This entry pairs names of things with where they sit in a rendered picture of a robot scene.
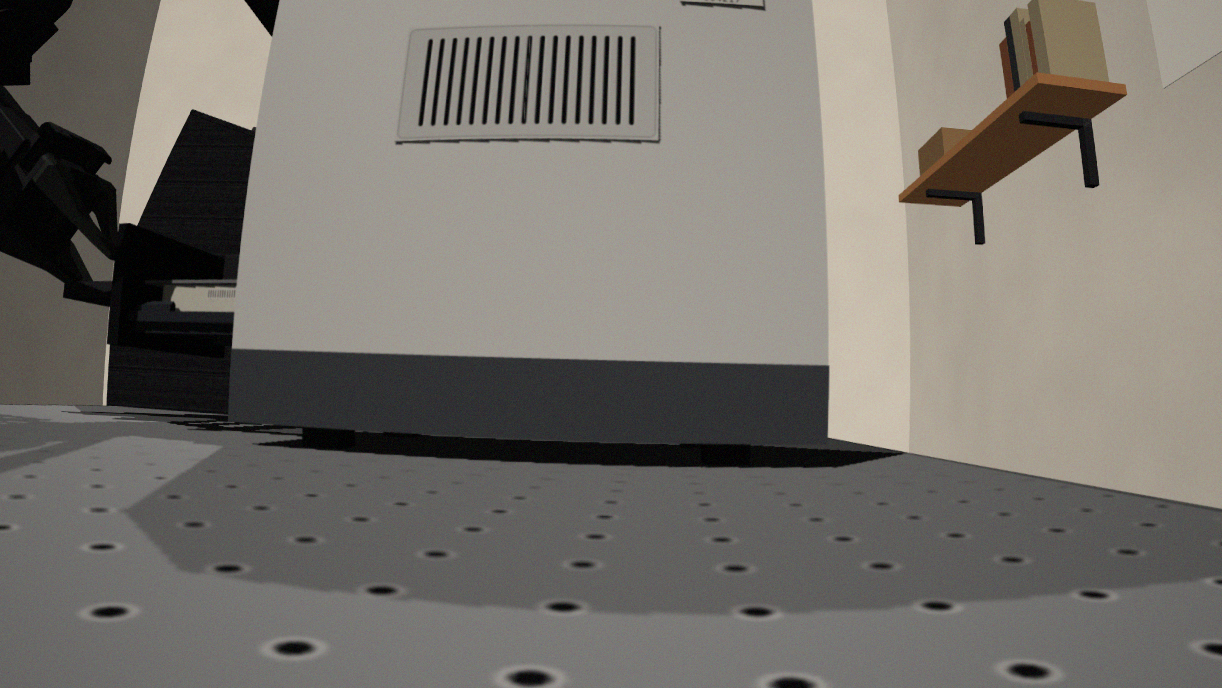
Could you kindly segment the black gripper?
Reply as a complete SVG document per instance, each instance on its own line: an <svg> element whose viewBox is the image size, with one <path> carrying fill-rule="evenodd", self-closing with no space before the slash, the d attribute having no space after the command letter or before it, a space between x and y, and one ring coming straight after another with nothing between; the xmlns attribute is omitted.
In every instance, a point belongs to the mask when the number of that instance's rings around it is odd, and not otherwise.
<svg viewBox="0 0 1222 688"><path fill-rule="evenodd" d="M79 229L115 260L116 189L97 175L104 163L110 165L112 158L101 145L56 123L42 123L0 178L0 252L64 284L93 281L71 238Z"/></svg>

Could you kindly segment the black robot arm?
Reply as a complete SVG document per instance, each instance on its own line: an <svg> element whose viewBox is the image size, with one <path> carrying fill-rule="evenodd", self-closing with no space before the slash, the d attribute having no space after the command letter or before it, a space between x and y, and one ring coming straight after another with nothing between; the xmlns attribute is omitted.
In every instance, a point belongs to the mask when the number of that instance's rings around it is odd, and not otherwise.
<svg viewBox="0 0 1222 688"><path fill-rule="evenodd" d="M54 23L72 1L0 0L0 178L39 128L4 86L31 86L32 55L59 31ZM273 37L279 0L244 2Z"/></svg>

